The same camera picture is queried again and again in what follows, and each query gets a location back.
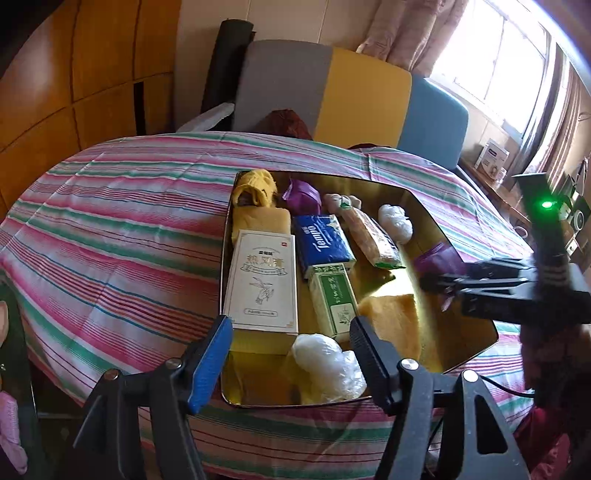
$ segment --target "window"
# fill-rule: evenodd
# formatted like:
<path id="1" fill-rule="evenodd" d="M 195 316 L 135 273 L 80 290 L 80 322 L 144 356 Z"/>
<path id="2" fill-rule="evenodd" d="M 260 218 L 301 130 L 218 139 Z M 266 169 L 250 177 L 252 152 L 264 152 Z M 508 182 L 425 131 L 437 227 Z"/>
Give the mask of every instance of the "window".
<path id="1" fill-rule="evenodd" d="M 470 0 L 431 78 L 478 103 L 522 137 L 534 110 L 548 37 L 518 0 Z"/>

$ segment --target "blue tissue pack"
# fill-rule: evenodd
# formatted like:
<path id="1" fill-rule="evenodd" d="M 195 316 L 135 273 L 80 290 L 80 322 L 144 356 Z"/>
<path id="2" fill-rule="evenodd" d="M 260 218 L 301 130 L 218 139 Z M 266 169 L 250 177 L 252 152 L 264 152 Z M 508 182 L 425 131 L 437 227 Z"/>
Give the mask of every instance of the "blue tissue pack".
<path id="1" fill-rule="evenodd" d="M 348 271 L 353 267 L 355 256 L 335 215 L 300 215 L 293 223 L 305 279 L 312 265 L 342 263 Z"/>

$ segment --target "green and white box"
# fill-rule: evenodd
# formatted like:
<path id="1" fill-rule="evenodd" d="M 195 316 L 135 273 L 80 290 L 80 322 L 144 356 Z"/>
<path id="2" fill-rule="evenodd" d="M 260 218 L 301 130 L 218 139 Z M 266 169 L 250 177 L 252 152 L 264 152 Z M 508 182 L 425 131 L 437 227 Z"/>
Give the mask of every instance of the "green and white box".
<path id="1" fill-rule="evenodd" d="M 357 316 L 357 302 L 342 263 L 312 265 L 310 294 L 320 333 L 337 342 L 349 340 L 349 325 Z"/>

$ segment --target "multicolored headboard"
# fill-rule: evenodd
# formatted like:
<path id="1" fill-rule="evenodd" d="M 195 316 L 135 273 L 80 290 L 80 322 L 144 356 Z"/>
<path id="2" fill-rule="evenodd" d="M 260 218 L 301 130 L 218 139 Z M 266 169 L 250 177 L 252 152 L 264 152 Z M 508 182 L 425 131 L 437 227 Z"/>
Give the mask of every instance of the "multicolored headboard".
<path id="1" fill-rule="evenodd" d="M 468 123 L 466 108 L 421 77 L 341 48 L 261 40 L 246 52 L 232 129 L 252 131 L 290 108 L 314 140 L 347 148 L 398 148 L 453 170 Z"/>

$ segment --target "black cylinder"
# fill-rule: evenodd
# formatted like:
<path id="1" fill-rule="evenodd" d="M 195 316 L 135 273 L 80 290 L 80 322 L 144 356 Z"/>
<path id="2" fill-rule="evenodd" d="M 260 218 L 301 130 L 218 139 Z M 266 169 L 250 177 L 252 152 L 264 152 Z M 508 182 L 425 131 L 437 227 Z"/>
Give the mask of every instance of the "black cylinder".
<path id="1" fill-rule="evenodd" d="M 217 33 L 201 102 L 201 113 L 236 98 L 246 48 L 254 36 L 246 20 L 224 20 Z"/>

